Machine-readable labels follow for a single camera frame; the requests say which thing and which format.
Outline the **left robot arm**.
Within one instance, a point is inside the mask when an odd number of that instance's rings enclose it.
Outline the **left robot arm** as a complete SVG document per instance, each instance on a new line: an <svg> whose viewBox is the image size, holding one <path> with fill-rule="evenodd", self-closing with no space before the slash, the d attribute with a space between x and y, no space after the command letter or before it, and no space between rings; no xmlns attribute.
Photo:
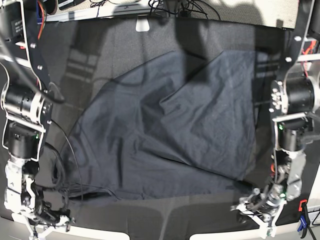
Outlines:
<svg viewBox="0 0 320 240"><path fill-rule="evenodd" d="M314 123L320 118L320 55L313 49L320 39L320 3L301 0L291 38L281 55L270 89L272 174L265 188L231 207L241 224L254 221L261 228L276 225L284 206L302 192L306 146L320 138Z"/></svg>

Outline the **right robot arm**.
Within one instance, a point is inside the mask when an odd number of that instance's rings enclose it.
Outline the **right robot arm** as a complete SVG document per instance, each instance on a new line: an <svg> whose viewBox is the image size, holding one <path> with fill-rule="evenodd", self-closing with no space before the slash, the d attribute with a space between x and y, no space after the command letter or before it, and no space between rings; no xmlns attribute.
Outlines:
<svg viewBox="0 0 320 240"><path fill-rule="evenodd" d="M62 170L54 186L36 183L39 160L52 122L54 104L64 103L51 90L47 65L38 48L43 28L37 26L40 0L3 0L0 3L0 64L7 80L0 95L6 121L2 146L8 151L5 166L6 209L21 216L32 238L55 229L68 231L73 223L66 205L53 210L44 192L57 192L64 181Z"/></svg>

